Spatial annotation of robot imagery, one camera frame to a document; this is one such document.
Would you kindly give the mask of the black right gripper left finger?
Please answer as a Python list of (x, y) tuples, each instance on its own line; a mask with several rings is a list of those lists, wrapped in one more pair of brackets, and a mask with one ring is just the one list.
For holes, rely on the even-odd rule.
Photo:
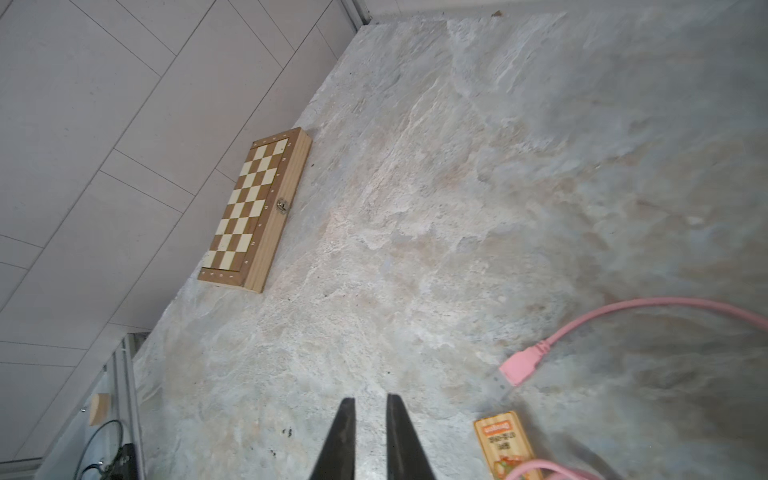
[(344, 398), (329, 429), (310, 480), (353, 480), (355, 477), (355, 399)]

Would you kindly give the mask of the pink headphones with cable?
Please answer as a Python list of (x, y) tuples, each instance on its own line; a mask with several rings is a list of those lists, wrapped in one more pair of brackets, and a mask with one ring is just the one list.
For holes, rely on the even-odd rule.
[(767, 319), (744, 308), (610, 304), (516, 351), (490, 384), (552, 454), (605, 477), (767, 475)]

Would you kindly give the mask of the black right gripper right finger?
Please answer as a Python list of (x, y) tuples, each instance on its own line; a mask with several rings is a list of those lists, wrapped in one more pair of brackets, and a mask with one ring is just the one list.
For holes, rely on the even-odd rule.
[(387, 478), (435, 480), (402, 398), (389, 394), (386, 404)]

